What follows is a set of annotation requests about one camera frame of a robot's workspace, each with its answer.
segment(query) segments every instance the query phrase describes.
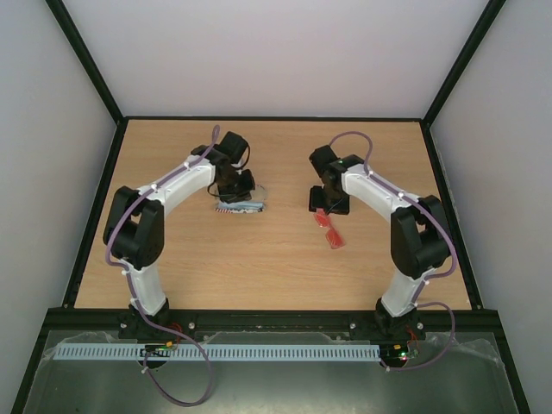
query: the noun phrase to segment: black frame edge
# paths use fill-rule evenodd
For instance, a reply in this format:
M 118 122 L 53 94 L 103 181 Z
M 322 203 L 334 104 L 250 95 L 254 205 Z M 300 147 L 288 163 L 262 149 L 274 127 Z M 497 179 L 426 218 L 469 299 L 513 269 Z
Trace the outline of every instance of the black frame edge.
M 39 335 L 36 343 L 34 344 L 33 352 L 28 360 L 27 369 L 25 370 L 19 391 L 16 395 L 16 400 L 14 401 L 11 409 L 11 414 L 21 414 L 25 409 L 25 404 L 27 403 L 31 386 L 35 380 L 36 370 L 41 363 L 42 353 L 44 352 L 44 347 L 46 346 L 46 339 L 47 334 L 45 336 Z
M 450 234 L 456 247 L 456 253 L 458 255 L 458 264 L 460 266 L 462 277 L 464 278 L 464 285 L 466 286 L 467 296 L 469 303 L 472 305 L 472 309 L 482 309 L 483 302 L 481 301 L 481 295 L 477 287 L 477 282 L 474 276 L 474 270 L 469 261 L 467 255 L 466 245 L 462 237 L 460 224 L 458 223 L 458 217 L 456 216 L 456 210 L 450 197 L 450 189 L 447 185 L 447 180 L 441 166 L 441 160 L 436 150 L 433 136 L 431 135 L 430 126 L 421 122 L 420 128 L 422 129 L 423 141 L 430 157 L 430 164 L 437 183 L 437 189 L 441 195 L 442 207 L 445 210 L 447 216 L 448 226 L 450 228 Z
M 127 116 L 149 121 L 303 121 L 303 122 L 421 122 L 421 118 L 355 116 Z
M 491 28 L 494 19 L 499 15 L 502 6 L 504 6 L 506 0 L 489 0 L 486 7 L 483 9 L 481 16 L 477 23 L 475 23 L 472 33 L 467 38 L 464 47 L 460 51 L 460 54 L 456 58 L 455 63 L 452 65 L 450 72 L 437 92 L 435 99 L 431 103 L 423 122 L 430 125 L 435 121 L 437 115 L 441 111 L 445 102 L 449 98 L 452 90 L 455 88 L 456 83 L 464 73 L 467 65 L 475 54 L 475 51 L 485 38 L 486 32 Z
M 516 364 L 511 356 L 508 341 L 504 337 L 501 340 L 497 340 L 497 345 L 499 347 L 500 359 L 505 365 L 506 375 L 508 376 L 508 381 L 510 382 L 511 392 L 514 396 L 514 400 L 516 401 L 517 409 L 520 414 L 530 414 L 529 403 L 525 397 L 525 392 L 519 379 Z
M 100 216 L 102 215 L 105 198 L 107 197 L 107 191 L 110 188 L 111 177 L 115 171 L 115 165 L 117 163 L 122 140 L 124 139 L 124 134 L 127 130 L 128 124 L 128 119 L 123 118 L 117 125 L 115 134 L 113 135 L 110 151 L 105 161 L 105 165 L 103 166 L 102 176 L 97 187 L 96 195 L 94 196 L 88 221 L 86 222 L 85 232 L 80 242 L 80 246 L 78 247 L 77 257 L 75 258 L 66 294 L 63 297 L 64 307 L 73 307 L 77 300 L 80 282 L 82 281 L 83 274 L 85 272 L 88 256 L 90 255 L 92 243 L 94 242 L 94 235 L 96 234 L 97 224 L 99 223 Z
M 105 108 L 111 114 L 113 121 L 118 124 L 123 119 L 122 112 L 119 110 L 113 95 L 111 95 L 104 77 L 97 68 L 96 62 L 94 62 L 92 55 L 88 51 L 88 47 L 86 47 L 85 41 L 78 32 L 77 26 L 69 15 L 66 6 L 62 0 L 46 0 L 46 3 L 71 44 L 72 50 L 77 54 L 78 60 L 80 60 L 97 93 L 102 98 Z

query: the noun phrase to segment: wooden tabletop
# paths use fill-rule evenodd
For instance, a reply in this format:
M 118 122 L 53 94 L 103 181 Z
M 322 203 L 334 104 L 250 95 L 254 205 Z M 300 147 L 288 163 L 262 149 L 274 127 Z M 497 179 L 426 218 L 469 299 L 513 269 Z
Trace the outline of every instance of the wooden tabletop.
M 311 152 L 347 130 L 373 138 L 370 165 L 394 184 L 420 196 L 438 196 L 416 122 L 150 121 L 129 122 L 90 258 L 78 293 L 79 308 L 125 308 L 129 289 L 120 269 L 104 262 L 102 233 L 113 193 L 161 177 L 210 142 L 213 126 L 242 135 L 251 145 L 251 168 L 268 190 L 258 214 L 222 214 L 206 191 L 189 197 L 166 220 L 160 278 L 174 309 L 372 310 L 393 272 L 389 224 L 357 199 L 348 216 L 332 215 L 345 247 L 332 250 L 307 209 L 320 179 Z M 341 138 L 339 156 L 364 157 L 367 143 Z M 441 300 L 469 309 L 460 270 L 432 281 L 420 303 Z

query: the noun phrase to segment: white wall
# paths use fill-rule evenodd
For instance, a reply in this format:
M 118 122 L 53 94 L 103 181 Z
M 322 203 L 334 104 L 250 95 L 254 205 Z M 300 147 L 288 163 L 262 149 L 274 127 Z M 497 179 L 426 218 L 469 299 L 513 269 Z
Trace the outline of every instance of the white wall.
M 485 306 L 550 412 L 552 3 L 506 2 L 433 128 Z
M 66 0 L 125 115 L 413 116 L 486 0 Z
M 0 4 L 0 412 L 60 306 L 115 129 L 43 0 Z

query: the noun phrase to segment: red object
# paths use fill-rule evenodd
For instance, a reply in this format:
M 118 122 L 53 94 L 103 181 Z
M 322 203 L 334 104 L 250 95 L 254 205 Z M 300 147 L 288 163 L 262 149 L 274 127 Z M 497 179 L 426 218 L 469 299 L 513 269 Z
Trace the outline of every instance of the red object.
M 406 343 L 406 345 L 410 345 L 412 342 L 415 342 L 416 343 L 416 349 L 417 351 L 419 352 L 420 351 L 420 347 L 418 346 L 417 344 L 417 336 L 416 334 L 412 331 L 412 328 L 408 325 L 406 325 L 406 332 L 408 332 L 409 334 L 411 334 L 411 339 Z
M 324 212 L 323 209 L 317 209 L 317 212 L 314 213 L 314 218 L 320 227 L 329 229 L 326 233 L 326 240 L 328 241 L 331 248 L 342 248 L 343 246 L 345 246 L 345 241 L 336 230 L 336 228 L 332 225 L 331 219 Z
M 180 326 L 179 323 L 173 322 L 167 328 L 174 329 L 174 330 L 177 330 L 178 332 L 182 333 L 182 327 Z M 177 345 L 179 345 L 180 344 L 180 336 L 177 336 L 175 339 L 176 339 Z

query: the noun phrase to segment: black metal frame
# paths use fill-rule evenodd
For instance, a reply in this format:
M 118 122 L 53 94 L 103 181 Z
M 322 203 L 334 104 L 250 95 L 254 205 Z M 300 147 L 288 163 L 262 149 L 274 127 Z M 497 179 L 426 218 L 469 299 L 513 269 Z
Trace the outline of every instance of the black metal frame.
M 62 308 L 50 309 L 42 325 L 37 342 L 34 346 L 27 371 L 23 377 L 22 385 L 16 397 L 12 414 L 20 413 L 24 409 L 36 368 L 40 362 L 47 335 L 51 330 L 118 330 L 119 314 L 124 310 L 77 310 L 73 309 L 78 295 L 78 289 L 85 270 L 86 262 L 91 250 L 91 244 L 96 233 L 100 214 L 107 190 L 110 186 L 122 140 L 128 125 L 132 119 L 179 119 L 179 120 L 255 120 L 255 121 L 317 121 L 317 122 L 418 122 L 423 133 L 423 139 L 427 147 L 433 173 L 436 177 L 442 203 L 448 218 L 449 227 L 458 250 L 459 262 L 467 289 L 467 295 L 472 305 L 472 310 L 456 310 L 456 330 L 459 332 L 492 332 L 499 346 L 500 356 L 505 363 L 506 372 L 511 384 L 517 407 L 521 413 L 529 413 L 529 406 L 519 381 L 518 374 L 511 356 L 505 333 L 499 315 L 494 310 L 484 310 L 481 297 L 477 288 L 467 250 L 464 245 L 458 220 L 455 214 L 447 182 L 443 174 L 442 166 L 436 152 L 435 143 L 430 133 L 431 124 L 435 121 L 439 111 L 445 104 L 450 93 L 460 79 L 467 64 L 473 57 L 477 47 L 482 42 L 486 32 L 498 15 L 505 0 L 490 0 L 485 7 L 480 19 L 474 27 L 469 38 L 446 77 L 441 89 L 436 95 L 424 119 L 417 118 L 336 118 L 336 117 L 280 117 L 280 116 L 123 116 L 115 99 L 110 93 L 104 78 L 98 70 L 90 52 L 72 21 L 62 0 L 45 0 L 61 29 L 72 45 L 81 64 L 91 78 L 106 108 L 110 112 L 117 128 L 110 153 L 106 161 L 99 187 L 91 208 L 91 214 L 86 224 L 85 233 L 78 250 L 77 259 L 72 270 L 69 286 L 63 301 Z M 195 330 L 188 333 L 202 335 L 204 332 L 220 330 L 259 330 L 259 326 L 270 326 L 270 330 L 318 330 L 321 332 L 346 332 L 352 339 L 373 339 L 370 326 L 367 321 L 373 319 L 373 311 L 238 311 L 238 310 L 171 310 L 171 319 L 180 321 L 182 326 L 189 322 L 195 323 Z M 449 314 L 443 311 L 421 311 L 426 331 L 447 331 L 450 329 Z

